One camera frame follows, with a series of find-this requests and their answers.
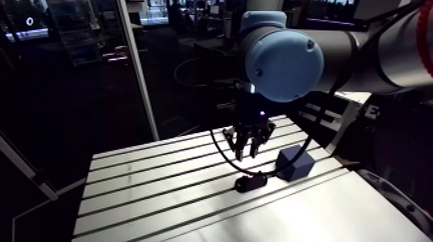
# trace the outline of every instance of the wire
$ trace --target wire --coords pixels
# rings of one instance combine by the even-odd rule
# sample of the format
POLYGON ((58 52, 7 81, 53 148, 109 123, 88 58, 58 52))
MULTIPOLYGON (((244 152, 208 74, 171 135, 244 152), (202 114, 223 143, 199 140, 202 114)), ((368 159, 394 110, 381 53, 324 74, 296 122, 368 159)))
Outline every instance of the wire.
MULTIPOLYGON (((336 79, 336 82, 332 85, 331 89, 329 90, 326 98, 325 103, 320 107, 318 116, 316 117, 316 120, 314 121, 313 127, 315 129, 320 127, 320 122, 322 121, 325 110, 327 109, 327 106, 329 105, 329 102, 331 101, 331 98, 334 96, 335 92, 339 90, 341 87, 343 87, 351 78, 351 75, 355 69, 355 67, 358 64, 358 61, 360 61, 360 55, 363 53, 364 50, 371 47, 372 44, 374 44, 376 41, 379 41, 380 36, 387 31, 392 25, 394 25, 396 22, 398 22, 400 19, 404 18, 406 15, 410 14, 414 10, 418 9, 420 6, 422 6, 423 1, 419 1, 417 3, 409 4, 407 7, 403 8, 400 13, 398 13, 393 19, 391 19, 389 22, 387 22, 382 28, 380 28, 378 31, 374 32, 370 39, 365 42, 365 44, 354 54, 354 58, 349 63, 347 68, 344 68, 344 70, 340 73, 338 78, 336 79)), ((211 133, 212 141, 218 149, 218 152, 221 154, 221 156, 226 160, 228 164, 230 164, 233 168, 236 170, 251 175, 251 176, 274 176, 277 173, 286 170, 288 167, 290 167, 294 162, 296 162, 299 157, 305 152, 308 145, 310 144, 312 137, 309 135, 305 142, 303 143, 302 147, 298 150, 298 152, 293 156, 293 158, 290 160, 290 162, 287 162, 285 165, 269 172, 253 172, 248 171, 246 169, 242 169, 235 165, 227 156, 224 154, 224 152, 221 150, 220 146, 218 145, 217 141, 215 140, 215 136, 213 134, 213 130, 209 130, 211 133)))
POLYGON ((370 19, 365 20, 364 23, 367 24, 367 23, 373 23, 373 22, 384 20, 384 19, 386 19, 388 17, 391 17, 391 16, 393 16, 395 14, 400 13, 402 10, 404 10, 405 8, 407 8, 408 6, 410 6, 411 4, 412 3, 408 3, 406 5, 403 5, 403 6, 400 6, 398 8, 395 8, 395 9, 393 9, 391 11, 388 11, 388 12, 386 12, 384 14, 379 14, 379 15, 377 15, 375 17, 372 17, 370 19))
POLYGON ((416 26, 416 46, 418 48, 418 54, 424 68, 431 77, 433 77, 433 63, 427 42, 427 25, 428 16, 430 15, 432 7, 433 0, 426 0, 419 12, 418 24, 416 26))
POLYGON ((177 76, 177 71, 178 71, 179 68, 181 68, 183 65, 188 64, 188 63, 193 62, 193 61, 197 61, 197 60, 202 59, 202 58, 204 58, 204 57, 192 58, 192 59, 185 60, 184 62, 180 63, 180 64, 176 67, 175 72, 174 72, 174 74, 175 74, 175 80, 176 80, 180 85, 185 86, 185 87, 187 87, 187 88, 204 88, 204 87, 206 87, 206 86, 207 86, 206 84, 191 85, 191 84, 187 84, 187 83, 181 82, 181 81, 179 80, 178 76, 177 76))
POLYGON ((184 65, 190 63, 190 62, 194 62, 194 61, 201 60, 201 59, 221 58, 221 57, 222 57, 222 58, 226 58, 226 57, 233 57, 233 56, 234 56, 234 55, 217 55, 217 56, 208 56, 208 57, 195 57, 195 58, 192 58, 192 59, 185 60, 184 62, 180 63, 180 64, 175 68, 175 71, 174 71, 175 80, 176 80, 177 83, 179 83, 180 85, 185 86, 185 87, 187 87, 187 88, 205 88, 205 87, 207 87, 207 86, 209 86, 209 85, 207 85, 207 84, 197 84, 197 85, 192 85, 192 84, 188 84, 188 83, 185 83, 185 82, 182 82, 181 80, 179 80, 179 77, 178 77, 178 75, 177 75, 179 69, 180 69, 181 67, 183 67, 184 65))

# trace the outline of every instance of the blue block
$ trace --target blue block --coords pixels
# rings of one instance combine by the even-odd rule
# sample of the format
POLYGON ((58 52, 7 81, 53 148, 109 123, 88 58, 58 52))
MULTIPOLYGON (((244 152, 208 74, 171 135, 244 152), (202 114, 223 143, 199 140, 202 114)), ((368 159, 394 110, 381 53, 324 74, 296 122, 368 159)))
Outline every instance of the blue block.
MULTIPOLYGON (((278 154, 278 158, 276 159, 276 168, 282 167, 287 162, 290 162, 290 159, 295 156, 299 149, 301 149, 299 145, 282 149, 280 154, 278 154)), ((279 172, 276 176, 288 182, 303 178, 310 173, 315 162, 316 161, 311 158, 308 153, 304 152, 297 161, 295 161, 285 170, 279 172)))

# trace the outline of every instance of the robotic arm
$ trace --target robotic arm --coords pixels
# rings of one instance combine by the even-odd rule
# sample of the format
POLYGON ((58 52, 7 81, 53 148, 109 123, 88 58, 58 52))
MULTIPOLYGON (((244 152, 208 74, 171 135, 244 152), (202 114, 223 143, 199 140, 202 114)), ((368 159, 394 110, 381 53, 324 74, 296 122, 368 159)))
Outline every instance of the robotic arm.
MULTIPOLYGON (((392 94, 433 84, 417 45, 419 6, 403 9, 374 33, 292 30, 282 12, 246 12, 240 27, 244 69, 238 123, 223 130, 236 159, 242 161, 249 138, 255 157, 275 128, 261 107, 263 97, 290 102, 310 91, 392 94)), ((433 34, 425 39, 432 43, 433 34)), ((432 50, 426 51, 431 56, 432 50)))

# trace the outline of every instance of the desk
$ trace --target desk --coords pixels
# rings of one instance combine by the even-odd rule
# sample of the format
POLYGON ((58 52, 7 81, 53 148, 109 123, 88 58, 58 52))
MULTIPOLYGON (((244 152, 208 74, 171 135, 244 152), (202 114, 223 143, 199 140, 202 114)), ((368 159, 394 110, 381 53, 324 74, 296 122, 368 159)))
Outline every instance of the desk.
MULTIPOLYGON (((270 170, 281 148, 307 135, 284 116, 252 159, 270 170)), ((216 129, 216 140, 234 159, 216 129)), ((241 176, 217 153, 208 132, 96 154, 90 166, 74 242, 114 241, 417 241, 428 238, 356 173, 311 142, 309 175, 270 178, 260 189, 232 190, 241 176)))

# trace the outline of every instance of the metal table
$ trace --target metal table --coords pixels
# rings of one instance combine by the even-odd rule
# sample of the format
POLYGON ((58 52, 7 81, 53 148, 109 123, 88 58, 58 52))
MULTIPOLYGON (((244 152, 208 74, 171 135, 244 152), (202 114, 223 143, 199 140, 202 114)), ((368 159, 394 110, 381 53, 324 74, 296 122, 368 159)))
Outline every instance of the metal table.
MULTIPOLYGON (((307 135, 288 118, 272 118, 272 139, 238 165, 274 168, 283 147, 307 135)), ((234 155, 221 129, 216 139, 234 155)), ((246 194, 208 132, 129 147, 93 157, 74 242, 110 241, 429 241, 356 173, 311 142, 316 160, 306 178, 246 194)))

